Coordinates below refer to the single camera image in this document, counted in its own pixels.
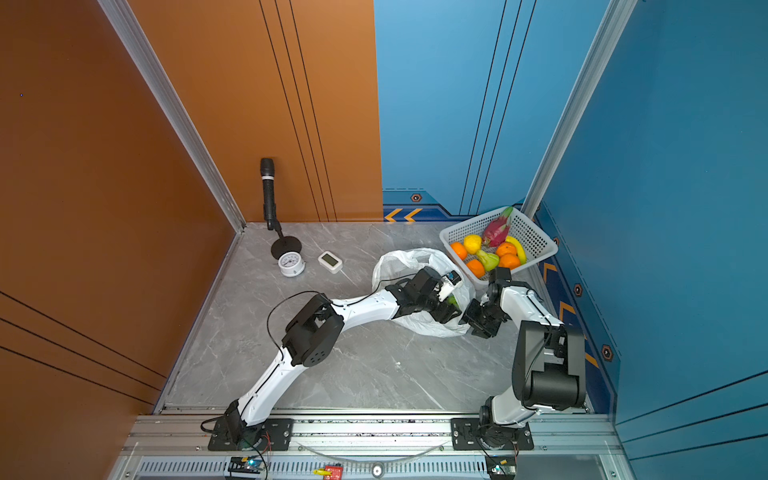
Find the green pear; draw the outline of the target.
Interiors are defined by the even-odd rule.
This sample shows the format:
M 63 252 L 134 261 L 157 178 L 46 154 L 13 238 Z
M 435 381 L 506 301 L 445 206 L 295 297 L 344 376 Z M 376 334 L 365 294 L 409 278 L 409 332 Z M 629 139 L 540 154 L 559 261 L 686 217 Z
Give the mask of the green pear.
M 475 256 L 486 272 L 494 270 L 500 263 L 500 257 L 498 255 L 494 253 L 488 253 L 484 250 L 478 250 L 475 253 Z

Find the orange fruit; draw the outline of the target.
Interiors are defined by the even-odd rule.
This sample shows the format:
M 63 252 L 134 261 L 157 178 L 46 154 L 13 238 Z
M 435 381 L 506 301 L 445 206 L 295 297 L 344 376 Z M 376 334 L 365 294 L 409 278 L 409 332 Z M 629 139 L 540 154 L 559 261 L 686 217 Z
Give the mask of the orange fruit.
M 517 256 L 518 251 L 514 244 L 510 242 L 503 242 L 496 248 L 495 254 L 499 257 L 503 257 L 506 255 Z
M 464 261 L 469 253 L 465 246 L 461 242 L 454 242 L 451 244 L 451 249 L 458 256 L 461 261 Z
M 508 253 L 500 257 L 498 267 L 514 270 L 515 268 L 518 268 L 521 265 L 522 265 L 522 261 L 517 255 Z

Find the white plastic bag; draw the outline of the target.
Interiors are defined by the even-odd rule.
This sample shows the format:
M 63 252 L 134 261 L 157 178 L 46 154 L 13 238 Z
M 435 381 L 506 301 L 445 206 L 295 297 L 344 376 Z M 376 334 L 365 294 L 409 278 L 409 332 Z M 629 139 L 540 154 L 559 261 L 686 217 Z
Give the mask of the white plastic bag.
M 397 300 L 394 322 L 424 336 L 456 337 L 469 330 L 461 317 L 475 298 L 466 274 L 444 253 L 429 248 L 396 250 L 383 255 L 372 285 Z

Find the red dragon fruit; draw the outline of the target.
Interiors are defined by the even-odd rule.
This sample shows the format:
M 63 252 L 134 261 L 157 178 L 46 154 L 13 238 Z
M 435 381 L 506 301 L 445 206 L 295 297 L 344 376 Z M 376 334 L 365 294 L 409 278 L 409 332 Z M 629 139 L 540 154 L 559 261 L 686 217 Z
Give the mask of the red dragon fruit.
M 488 224 L 482 235 L 482 244 L 485 247 L 496 248 L 506 240 L 510 228 L 509 219 L 514 211 L 515 208 L 509 206 Z

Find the yellow apple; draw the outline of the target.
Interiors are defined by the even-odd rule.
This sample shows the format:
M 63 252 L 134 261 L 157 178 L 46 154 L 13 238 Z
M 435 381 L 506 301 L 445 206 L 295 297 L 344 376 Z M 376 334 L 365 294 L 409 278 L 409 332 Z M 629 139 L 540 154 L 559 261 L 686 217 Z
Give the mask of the yellow apple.
M 463 239 L 463 246 L 468 255 L 475 255 L 482 250 L 483 239 L 479 235 L 468 235 Z

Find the yellow banana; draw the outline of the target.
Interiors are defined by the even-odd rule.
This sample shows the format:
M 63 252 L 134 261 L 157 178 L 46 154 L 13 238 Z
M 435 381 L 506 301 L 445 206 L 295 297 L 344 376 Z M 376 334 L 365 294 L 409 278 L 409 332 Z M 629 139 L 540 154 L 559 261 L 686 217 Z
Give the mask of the yellow banana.
M 512 236 L 507 236 L 506 242 L 512 244 L 515 247 L 517 252 L 517 257 L 519 258 L 522 264 L 525 264 L 527 262 L 527 254 L 525 252 L 524 247 L 522 246 L 522 243 Z

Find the white plastic basket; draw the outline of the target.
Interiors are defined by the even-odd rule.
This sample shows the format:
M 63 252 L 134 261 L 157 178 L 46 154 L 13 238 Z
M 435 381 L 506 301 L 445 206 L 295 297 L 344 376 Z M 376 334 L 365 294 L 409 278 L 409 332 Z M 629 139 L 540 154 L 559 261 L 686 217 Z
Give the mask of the white plastic basket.
M 488 275 L 476 277 L 465 262 L 453 251 L 453 243 L 461 243 L 468 235 L 481 235 L 485 228 L 495 220 L 504 210 L 504 207 L 490 210 L 487 213 L 474 216 L 462 222 L 450 225 L 439 233 L 439 238 L 445 247 L 449 258 L 459 267 L 461 272 L 468 276 L 477 290 L 485 289 L 488 285 Z M 558 252 L 558 246 L 539 226 L 519 210 L 515 209 L 510 215 L 510 229 L 508 234 L 517 239 L 526 255 L 526 261 L 512 270 L 513 274 L 520 273 L 524 269 L 552 257 Z

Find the round white gauge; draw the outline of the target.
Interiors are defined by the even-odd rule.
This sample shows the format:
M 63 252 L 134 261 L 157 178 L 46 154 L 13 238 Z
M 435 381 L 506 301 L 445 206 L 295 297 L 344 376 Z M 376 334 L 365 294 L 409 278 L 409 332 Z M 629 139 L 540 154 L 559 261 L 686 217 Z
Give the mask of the round white gauge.
M 306 263 L 299 252 L 289 251 L 279 257 L 278 267 L 284 277 L 294 278 L 305 270 Z

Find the black microphone on stand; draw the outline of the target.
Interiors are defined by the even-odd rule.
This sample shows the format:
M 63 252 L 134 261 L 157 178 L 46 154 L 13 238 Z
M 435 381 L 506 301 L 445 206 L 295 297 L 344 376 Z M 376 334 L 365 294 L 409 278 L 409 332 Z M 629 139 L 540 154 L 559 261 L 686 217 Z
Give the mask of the black microphone on stand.
M 277 234 L 277 239 L 270 247 L 271 255 L 279 260 L 287 253 L 299 254 L 302 250 L 301 241 L 290 235 L 285 235 L 282 225 L 277 215 L 277 205 L 275 200 L 275 165 L 271 158 L 262 158 L 260 160 L 260 173 L 263 189 L 263 211 L 264 221 L 267 229 Z

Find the circuit board right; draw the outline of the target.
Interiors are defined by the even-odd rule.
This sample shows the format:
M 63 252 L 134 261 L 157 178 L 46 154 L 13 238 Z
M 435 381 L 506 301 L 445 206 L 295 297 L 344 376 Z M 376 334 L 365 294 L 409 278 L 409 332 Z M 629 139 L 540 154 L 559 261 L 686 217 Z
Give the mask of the circuit board right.
M 490 480 L 514 480 L 517 475 L 516 465 L 506 460 L 495 462 L 487 459 L 486 467 Z

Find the green circuit board left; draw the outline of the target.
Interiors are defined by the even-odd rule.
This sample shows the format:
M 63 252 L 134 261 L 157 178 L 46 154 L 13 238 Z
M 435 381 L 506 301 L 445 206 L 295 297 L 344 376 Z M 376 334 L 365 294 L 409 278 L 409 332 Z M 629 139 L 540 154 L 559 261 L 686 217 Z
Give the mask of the green circuit board left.
M 258 456 L 232 456 L 227 465 L 231 479 L 267 479 L 268 467 Z

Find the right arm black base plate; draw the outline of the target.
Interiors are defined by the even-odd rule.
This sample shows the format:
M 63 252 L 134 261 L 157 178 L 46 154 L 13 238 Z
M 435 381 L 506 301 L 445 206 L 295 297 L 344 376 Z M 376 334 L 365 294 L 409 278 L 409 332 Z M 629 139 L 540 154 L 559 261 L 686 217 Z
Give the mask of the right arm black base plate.
M 533 435 L 524 428 L 480 425 L 478 418 L 453 418 L 450 421 L 453 449 L 456 451 L 531 451 Z

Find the red emergency switch box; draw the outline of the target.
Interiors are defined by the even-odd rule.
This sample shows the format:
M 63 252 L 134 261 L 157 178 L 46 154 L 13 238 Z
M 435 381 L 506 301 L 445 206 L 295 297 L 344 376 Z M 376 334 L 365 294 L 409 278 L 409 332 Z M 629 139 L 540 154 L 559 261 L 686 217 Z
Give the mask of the red emergency switch box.
M 324 480 L 342 480 L 344 467 L 337 465 L 324 465 L 313 470 L 313 474 L 320 476 Z

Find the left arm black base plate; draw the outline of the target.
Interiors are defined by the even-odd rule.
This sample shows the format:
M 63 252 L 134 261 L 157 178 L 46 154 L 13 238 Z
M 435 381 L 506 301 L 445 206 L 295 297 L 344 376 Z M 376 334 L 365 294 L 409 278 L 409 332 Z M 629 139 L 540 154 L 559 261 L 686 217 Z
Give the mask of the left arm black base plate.
M 269 418 L 264 423 L 246 427 L 239 440 L 230 434 L 223 417 L 215 418 L 213 425 L 204 426 L 209 434 L 207 449 L 209 451 L 254 451 L 284 452 L 289 449 L 294 421 L 288 419 Z

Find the aluminium front rail frame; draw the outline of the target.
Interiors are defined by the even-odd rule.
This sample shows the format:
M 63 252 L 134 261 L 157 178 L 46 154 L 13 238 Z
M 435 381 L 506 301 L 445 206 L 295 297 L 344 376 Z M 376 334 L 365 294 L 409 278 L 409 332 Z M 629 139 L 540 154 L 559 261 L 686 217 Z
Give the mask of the aluminium front rail frame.
M 114 479 L 231 479 L 232 456 L 258 456 L 267 479 L 322 479 L 313 470 L 340 464 L 343 479 L 489 479 L 486 460 L 517 467 L 515 479 L 630 479 L 633 471 L 608 418 L 542 414 L 528 426 L 531 451 L 456 451 L 453 418 L 464 412 L 277 410 L 294 421 L 284 452 L 209 451 L 216 410 L 139 417 L 112 467 Z

